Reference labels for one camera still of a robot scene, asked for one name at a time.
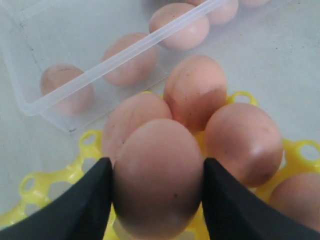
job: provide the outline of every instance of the plastic egg holder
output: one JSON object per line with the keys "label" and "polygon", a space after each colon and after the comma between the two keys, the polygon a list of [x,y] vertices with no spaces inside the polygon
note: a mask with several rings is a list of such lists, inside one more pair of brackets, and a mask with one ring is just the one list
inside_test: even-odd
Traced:
{"label": "plastic egg holder", "polygon": [[[230,104],[236,102],[237,97],[247,97],[250,104],[258,106],[256,99],[250,93],[245,91],[238,91],[232,94],[227,98],[227,103]],[[49,204],[52,201],[48,196],[49,189],[52,184],[59,182],[75,184],[85,174],[83,171],[85,160],[94,159],[97,161],[102,157],[100,152],[101,135],[102,132],[99,130],[90,130],[83,134],[79,141],[80,153],[74,162],[66,168],[55,172],[34,172],[28,174],[22,180],[19,187],[19,194],[21,196],[20,202],[8,212],[0,214],[0,228],[12,225],[26,218],[26,209],[28,205],[36,205],[41,209]],[[201,149],[204,150],[203,133],[201,132],[195,137]],[[273,189],[284,179],[304,172],[320,172],[319,143],[312,140],[300,140],[293,142],[287,139],[284,139],[283,142],[285,165],[279,169],[270,181],[255,190],[256,195],[264,201],[268,200]],[[305,146],[315,148],[319,155],[318,158],[310,161],[303,157],[301,150]],[[31,181],[34,182],[33,186],[27,189],[28,183]],[[132,239],[121,228],[113,208],[111,208],[109,222],[105,232],[104,240],[106,239]],[[177,240],[183,239],[209,239],[201,206],[188,228],[177,238]]]}

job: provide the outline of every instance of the white table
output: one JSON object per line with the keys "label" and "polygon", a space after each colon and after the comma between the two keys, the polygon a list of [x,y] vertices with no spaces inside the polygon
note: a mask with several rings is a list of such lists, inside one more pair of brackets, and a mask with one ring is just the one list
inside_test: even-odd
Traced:
{"label": "white table", "polygon": [[[215,49],[230,92],[254,94],[290,140],[320,142],[319,9],[319,0],[293,0]],[[161,91],[163,83],[156,88]],[[106,119],[90,127],[101,129]],[[40,116],[19,111],[0,53],[0,213],[17,204],[26,174],[72,162],[79,134],[67,136]]]}

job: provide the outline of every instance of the egg shell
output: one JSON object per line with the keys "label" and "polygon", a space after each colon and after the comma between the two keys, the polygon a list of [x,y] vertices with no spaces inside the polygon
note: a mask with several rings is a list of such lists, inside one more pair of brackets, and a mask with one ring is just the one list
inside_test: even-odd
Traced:
{"label": "egg shell", "polygon": [[[194,8],[195,6],[192,4],[183,2],[163,6],[152,15],[149,22],[149,32],[153,33]],[[160,45],[173,50],[189,50],[201,44],[206,39],[209,30],[209,20],[203,16],[161,41]]]}
{"label": "egg shell", "polygon": [[243,5],[249,8],[256,8],[265,5],[270,0],[240,0]]}
{"label": "egg shell", "polygon": [[147,122],[127,139],[113,170],[113,204],[137,239],[182,233],[199,208],[204,158],[192,134],[171,119]]}
{"label": "egg shell", "polygon": [[140,93],[127,98],[109,116],[101,139],[101,152],[112,164],[134,130],[153,119],[172,119],[166,102],[154,93]]}
{"label": "egg shell", "polygon": [[[41,94],[45,96],[83,73],[81,69],[67,63],[50,66],[41,76]],[[61,100],[53,107],[62,114],[76,115],[87,111],[94,103],[94,100],[94,88],[91,84],[88,84]]]}
{"label": "egg shell", "polygon": [[306,172],[287,178],[273,190],[269,204],[320,232],[320,173]]}
{"label": "egg shell", "polygon": [[226,75],[208,56],[185,58],[168,76],[163,98],[174,120],[191,132],[203,131],[212,114],[226,104]]}
{"label": "egg shell", "polygon": [[204,132],[208,157],[216,158],[238,181],[258,187],[277,172],[283,157],[276,123],[257,106],[235,102],[212,115]]}
{"label": "egg shell", "polygon": [[[111,58],[146,36],[148,36],[148,34],[142,32],[134,32],[122,36],[105,51],[102,61]],[[104,78],[109,83],[121,87],[139,83],[151,74],[157,64],[158,55],[157,46],[152,46],[116,69],[108,72],[104,75]]]}
{"label": "egg shell", "polygon": [[[207,0],[184,0],[188,4],[198,6]],[[207,14],[211,25],[222,25],[230,22],[237,15],[239,8],[239,0],[228,0],[220,7],[214,9]]]}

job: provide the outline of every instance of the transparent plastic box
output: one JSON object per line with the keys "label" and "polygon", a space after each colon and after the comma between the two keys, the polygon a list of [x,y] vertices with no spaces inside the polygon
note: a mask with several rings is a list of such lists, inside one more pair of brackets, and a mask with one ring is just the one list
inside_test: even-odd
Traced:
{"label": "transparent plastic box", "polygon": [[[162,81],[183,58],[194,54],[213,57],[214,49],[230,33],[239,31],[290,0],[270,0],[248,8],[241,3],[236,17],[222,26],[211,26],[205,41],[188,51],[166,49],[163,39],[188,26],[226,0],[208,0],[147,37],[101,62],[105,50],[123,35],[149,33],[149,20],[162,6],[178,0],[3,0],[1,46],[17,103],[28,116],[42,115],[65,132],[73,133],[112,111],[121,101]],[[159,57],[143,81],[123,87],[103,76],[157,45]],[[84,74],[42,96],[42,73],[58,63],[72,64]],[[75,115],[57,112],[53,106],[79,89],[93,85],[94,103]]]}

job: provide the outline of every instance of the chicken egg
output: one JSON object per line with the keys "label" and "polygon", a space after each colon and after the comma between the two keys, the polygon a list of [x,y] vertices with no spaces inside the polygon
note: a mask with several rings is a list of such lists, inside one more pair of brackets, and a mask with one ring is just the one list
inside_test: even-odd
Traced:
{"label": "chicken egg", "polygon": [[148,92],[124,100],[109,116],[102,133],[101,152],[112,164],[127,138],[141,125],[153,119],[172,119],[166,102]]}
{"label": "chicken egg", "polygon": [[140,240],[182,233],[201,201],[204,158],[192,134],[155,119],[124,143],[113,169],[113,205],[122,227]]}
{"label": "chicken egg", "polygon": [[[142,32],[124,35],[105,51],[102,61],[111,58],[146,36],[148,34]],[[104,78],[109,83],[121,87],[136,84],[144,80],[152,72],[157,64],[158,55],[157,46],[152,46],[116,69],[108,72],[104,75]]]}
{"label": "chicken egg", "polygon": [[[150,33],[162,28],[194,8],[195,6],[192,4],[183,2],[163,6],[151,17],[149,22]],[[209,20],[206,16],[203,16],[161,41],[160,45],[173,50],[189,50],[201,44],[206,39],[209,30]]]}
{"label": "chicken egg", "polygon": [[216,111],[204,132],[205,151],[239,182],[258,187],[277,172],[283,140],[276,123],[257,106],[235,102]]}
{"label": "chicken egg", "polygon": [[241,3],[249,8],[255,8],[262,5],[265,5],[270,0],[240,0]]}
{"label": "chicken egg", "polygon": [[320,232],[320,173],[293,175],[272,192],[269,204],[289,218]]}
{"label": "chicken egg", "polygon": [[[81,69],[67,63],[50,66],[41,76],[41,94],[45,96],[83,73]],[[91,107],[94,98],[94,88],[88,84],[55,104],[53,108],[66,115],[81,114]]]}
{"label": "chicken egg", "polygon": [[[198,6],[207,0],[184,0],[188,4]],[[239,0],[228,0],[220,7],[207,14],[211,25],[222,25],[230,22],[237,15]]]}
{"label": "chicken egg", "polygon": [[203,131],[212,114],[226,104],[225,73],[208,56],[185,58],[168,76],[163,98],[174,120],[193,133]]}

